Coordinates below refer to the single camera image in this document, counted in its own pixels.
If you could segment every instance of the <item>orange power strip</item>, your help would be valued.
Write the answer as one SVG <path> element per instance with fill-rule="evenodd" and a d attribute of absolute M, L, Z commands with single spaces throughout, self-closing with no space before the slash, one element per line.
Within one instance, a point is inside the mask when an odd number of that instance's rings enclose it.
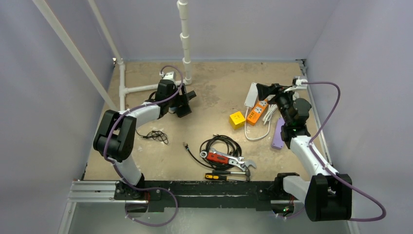
<path fill-rule="evenodd" d="M 249 113 L 248 117 L 246 118 L 246 122 L 254 126 L 258 119 L 260 118 L 261 114 L 268 106 L 268 101 L 265 99 L 264 101 L 259 101 L 255 104 L 254 109 Z"/>

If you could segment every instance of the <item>yellow cube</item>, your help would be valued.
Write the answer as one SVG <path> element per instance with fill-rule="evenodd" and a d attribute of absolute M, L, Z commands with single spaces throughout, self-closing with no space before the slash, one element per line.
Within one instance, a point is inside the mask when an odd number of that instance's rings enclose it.
<path fill-rule="evenodd" d="M 234 130 L 239 129 L 240 127 L 244 126 L 245 118 L 241 111 L 235 112 L 229 116 L 229 123 L 231 124 Z"/>

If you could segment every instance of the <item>yellow screwdriver handle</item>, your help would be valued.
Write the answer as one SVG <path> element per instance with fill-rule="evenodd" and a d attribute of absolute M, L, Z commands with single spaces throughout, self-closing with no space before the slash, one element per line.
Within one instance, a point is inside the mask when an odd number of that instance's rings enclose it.
<path fill-rule="evenodd" d="M 223 175 L 215 175 L 213 173 L 205 173 L 205 179 L 208 180 L 223 180 L 226 181 L 226 176 Z"/>

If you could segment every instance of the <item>purple object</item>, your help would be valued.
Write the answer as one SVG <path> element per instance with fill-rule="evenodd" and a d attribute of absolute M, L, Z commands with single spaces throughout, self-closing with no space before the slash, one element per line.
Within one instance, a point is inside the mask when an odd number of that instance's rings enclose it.
<path fill-rule="evenodd" d="M 277 121 L 277 126 L 275 127 L 274 137 L 272 138 L 271 147 L 277 150 L 282 149 L 284 146 L 284 141 L 281 139 L 281 127 L 284 125 L 284 119 L 281 117 Z"/>

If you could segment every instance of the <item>black cable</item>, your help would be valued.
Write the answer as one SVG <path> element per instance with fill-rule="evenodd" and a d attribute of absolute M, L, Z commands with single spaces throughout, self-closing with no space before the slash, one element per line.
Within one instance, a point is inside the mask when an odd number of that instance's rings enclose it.
<path fill-rule="evenodd" d="M 209 152 L 209 149 L 218 142 L 223 142 L 226 145 L 226 149 L 227 149 L 227 155 L 231 155 L 234 157 L 240 157 L 242 155 L 242 151 L 241 151 L 241 146 L 234 141 L 233 139 L 231 139 L 229 136 L 225 136 L 225 135 L 216 135 L 213 138 L 204 141 L 201 146 L 199 147 L 199 153 L 201 153 L 202 151 L 207 151 Z M 218 171 L 226 171 L 228 169 L 231 169 L 232 165 L 228 165 L 228 164 L 223 164 L 223 163 L 218 163 L 218 162 L 212 162 L 209 161 L 205 158 L 202 158 L 204 160 L 204 162 L 207 164 L 203 164 L 202 162 L 200 162 L 193 154 L 192 152 L 189 150 L 188 144 L 184 143 L 184 146 L 186 148 L 186 150 L 188 150 L 189 154 L 191 155 L 191 157 L 196 160 L 199 164 L 203 165 L 204 167 L 208 167 L 210 169 L 213 170 L 218 170 Z"/>
<path fill-rule="evenodd" d="M 213 167 L 211 167 L 211 166 L 208 166 L 208 165 L 205 165 L 205 164 L 203 164 L 202 162 L 200 162 L 199 160 L 197 160 L 197 159 L 195 158 L 195 156 L 192 154 L 191 150 L 189 150 L 188 144 L 186 144 L 185 142 L 184 142 L 184 147 L 185 147 L 186 150 L 188 150 L 188 153 L 191 155 L 191 157 L 192 157 L 195 161 L 197 161 L 199 164 L 203 165 L 204 167 L 208 167 L 208 168 L 210 168 L 210 169 L 215 170 L 215 168 L 213 168 Z"/>
<path fill-rule="evenodd" d="M 139 133 L 138 133 L 138 130 L 136 130 L 136 129 L 135 129 L 135 131 L 136 131 L 136 134 L 138 134 L 139 136 L 141 136 L 143 139 L 150 139 L 150 138 L 152 138 L 152 139 L 154 139 L 154 140 L 162 141 L 162 142 L 164 142 L 165 144 L 168 144 L 168 143 L 169 143 L 168 135 L 166 135 L 166 134 L 163 133 L 162 131 L 153 131 L 153 130 L 152 130 L 152 131 L 150 131 L 148 134 L 146 134 L 146 136 L 139 134 Z"/>
<path fill-rule="evenodd" d="M 154 94 L 156 94 L 156 91 L 155 91 L 155 92 L 153 92 L 153 93 L 151 93 L 151 94 L 149 95 L 148 100 L 152 99 L 152 96 L 153 96 Z"/>

